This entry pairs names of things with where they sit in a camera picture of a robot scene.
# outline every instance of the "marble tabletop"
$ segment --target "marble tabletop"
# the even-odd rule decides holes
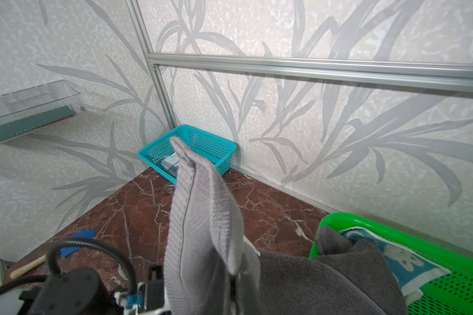
[[[326,212],[230,169],[224,176],[240,206],[245,235],[260,250],[308,256],[312,240]],[[132,261],[137,280],[145,281],[151,264],[162,264],[168,236],[170,204],[175,186],[148,168],[50,240],[16,262],[11,271],[45,254],[51,242],[92,229]],[[106,254],[79,249],[59,259],[62,270],[92,267],[112,290],[126,286],[118,265]],[[47,274],[45,264],[25,274]]]

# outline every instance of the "teal basket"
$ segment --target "teal basket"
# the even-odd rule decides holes
[[[473,260],[419,238],[349,213],[332,213],[319,226],[341,231],[364,227],[384,239],[404,245],[417,254],[452,271],[421,287],[424,295],[408,306],[410,315],[473,315]],[[310,258],[318,256],[314,242]]]
[[[168,133],[160,136],[145,148],[141,149],[138,153],[139,158],[149,164],[171,183],[177,185],[177,177],[175,174],[169,172],[161,165],[161,161],[164,160],[164,158],[174,153],[170,144],[170,138],[175,136],[181,138],[195,153],[214,163],[214,167],[221,176],[228,171],[232,154],[237,149],[237,145],[220,136],[213,135],[186,124],[170,130]]]

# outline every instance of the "floral wallpaper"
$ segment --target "floral wallpaper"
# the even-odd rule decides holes
[[[155,51],[473,65],[473,0],[139,0]],[[473,251],[473,94],[162,67],[180,123],[338,211]]]
[[[168,130],[122,0],[0,1],[0,95],[60,79],[87,112],[0,145],[2,259],[138,176],[138,150]]]

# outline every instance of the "green basket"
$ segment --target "green basket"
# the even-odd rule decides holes
[[[379,236],[413,249],[417,254],[452,271],[421,287],[424,295],[408,306],[408,314],[471,315],[473,314],[473,260],[431,243],[391,229],[382,224],[349,213],[333,213],[322,219],[319,226],[341,231],[353,226],[364,227]],[[310,258],[318,256],[312,246]]]

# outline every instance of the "black hose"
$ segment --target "black hose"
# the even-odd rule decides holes
[[[0,287],[0,294],[6,293],[7,291],[23,285],[27,283],[35,283],[35,282],[44,282],[47,279],[46,275],[37,275],[37,276],[30,276],[30,277],[23,277],[17,280],[11,281],[7,284],[4,284]]]
[[[47,252],[46,265],[50,274],[60,275],[61,269],[59,268],[56,257],[58,256],[59,250],[67,247],[85,247],[89,249],[95,249],[102,251],[107,255],[111,256],[121,266],[125,273],[126,279],[128,280],[128,294],[132,295],[137,292],[137,276],[135,275],[135,269],[133,269],[132,262],[116,248],[98,241],[96,239],[86,237],[71,237],[56,242],[49,251]]]

